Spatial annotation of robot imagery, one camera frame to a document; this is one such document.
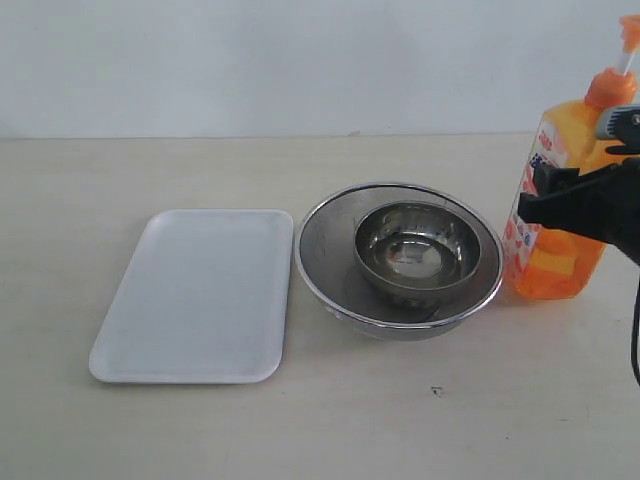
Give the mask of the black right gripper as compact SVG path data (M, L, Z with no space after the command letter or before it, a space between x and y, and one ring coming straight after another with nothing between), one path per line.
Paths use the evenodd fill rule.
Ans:
M639 259L639 159L623 161L621 142L597 142L564 167L540 165L534 185L534 194L519 197L524 222L608 243Z

